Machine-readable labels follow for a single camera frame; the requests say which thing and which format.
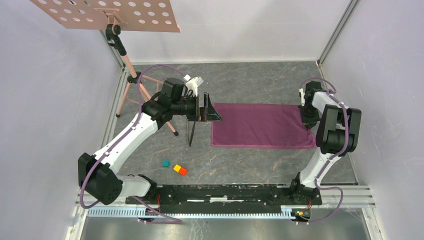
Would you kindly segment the purple cloth napkin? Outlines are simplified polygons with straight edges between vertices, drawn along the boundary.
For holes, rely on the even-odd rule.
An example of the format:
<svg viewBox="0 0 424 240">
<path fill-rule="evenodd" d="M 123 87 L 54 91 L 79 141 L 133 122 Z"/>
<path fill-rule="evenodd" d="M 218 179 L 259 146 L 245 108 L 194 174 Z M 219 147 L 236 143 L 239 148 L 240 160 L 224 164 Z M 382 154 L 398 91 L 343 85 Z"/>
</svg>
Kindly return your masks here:
<svg viewBox="0 0 424 240">
<path fill-rule="evenodd" d="M 314 134 L 290 104 L 216 103 L 221 120 L 211 126 L 211 145 L 224 148 L 316 148 Z"/>
</svg>

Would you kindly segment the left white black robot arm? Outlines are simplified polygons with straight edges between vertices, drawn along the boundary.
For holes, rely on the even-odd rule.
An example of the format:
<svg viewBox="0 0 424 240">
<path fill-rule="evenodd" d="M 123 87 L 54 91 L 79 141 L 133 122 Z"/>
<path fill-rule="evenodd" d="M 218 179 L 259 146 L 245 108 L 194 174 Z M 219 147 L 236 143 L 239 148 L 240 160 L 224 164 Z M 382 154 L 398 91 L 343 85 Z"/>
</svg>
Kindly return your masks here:
<svg viewBox="0 0 424 240">
<path fill-rule="evenodd" d="M 117 174 L 141 143 L 173 116 L 185 116 L 194 123 L 222 119 L 207 92 L 203 94 L 203 106 L 199 105 L 198 88 L 203 82 L 200 76 L 189 79 L 186 75 L 183 80 L 168 78 L 161 90 L 141 105 L 131 122 L 112 141 L 95 153 L 83 153 L 78 158 L 79 202 L 82 207 L 88 207 L 84 204 L 84 193 L 104 205 L 119 197 L 137 196 L 145 204 L 156 200 L 157 190 L 147 178 Z"/>
</svg>

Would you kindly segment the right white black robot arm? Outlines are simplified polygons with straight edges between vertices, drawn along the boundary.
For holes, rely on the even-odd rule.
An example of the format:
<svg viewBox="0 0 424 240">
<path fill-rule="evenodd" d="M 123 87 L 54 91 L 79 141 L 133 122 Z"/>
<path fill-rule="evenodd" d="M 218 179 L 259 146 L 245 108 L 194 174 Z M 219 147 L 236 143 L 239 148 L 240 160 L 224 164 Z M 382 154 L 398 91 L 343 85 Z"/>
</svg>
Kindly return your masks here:
<svg viewBox="0 0 424 240">
<path fill-rule="evenodd" d="M 336 99 L 335 87 L 331 84 L 324 89 L 325 82 L 311 77 L 299 87 L 301 122 L 308 130 L 318 128 L 316 151 L 289 187 L 289 199 L 295 204 L 319 198 L 323 177 L 337 161 L 353 152 L 359 141 L 362 111 Z"/>
</svg>

